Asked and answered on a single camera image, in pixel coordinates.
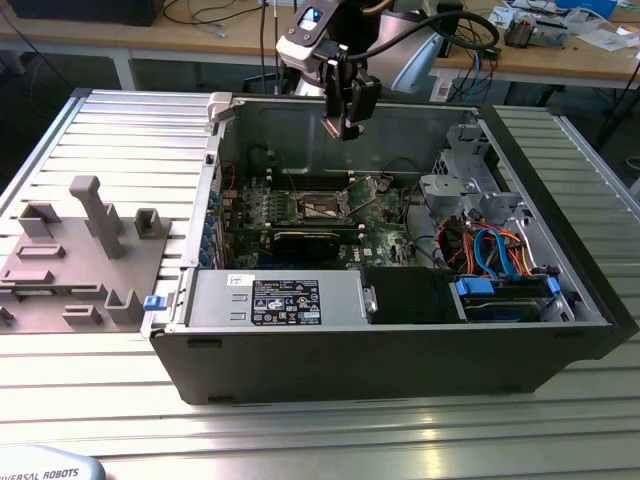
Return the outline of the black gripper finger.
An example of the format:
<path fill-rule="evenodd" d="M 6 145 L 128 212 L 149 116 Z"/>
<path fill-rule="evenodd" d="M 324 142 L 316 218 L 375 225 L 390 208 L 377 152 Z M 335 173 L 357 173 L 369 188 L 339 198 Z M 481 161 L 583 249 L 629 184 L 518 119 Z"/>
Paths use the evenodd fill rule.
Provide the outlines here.
<path fill-rule="evenodd" d="M 344 64 L 338 60 L 329 60 L 324 67 L 325 118 L 341 120 L 346 111 Z"/>
<path fill-rule="evenodd" d="M 346 86 L 343 88 L 345 101 L 343 140 L 354 140 L 360 135 L 358 124 L 372 116 L 381 90 L 380 80 L 368 73 L 366 63 L 352 65 Z"/>

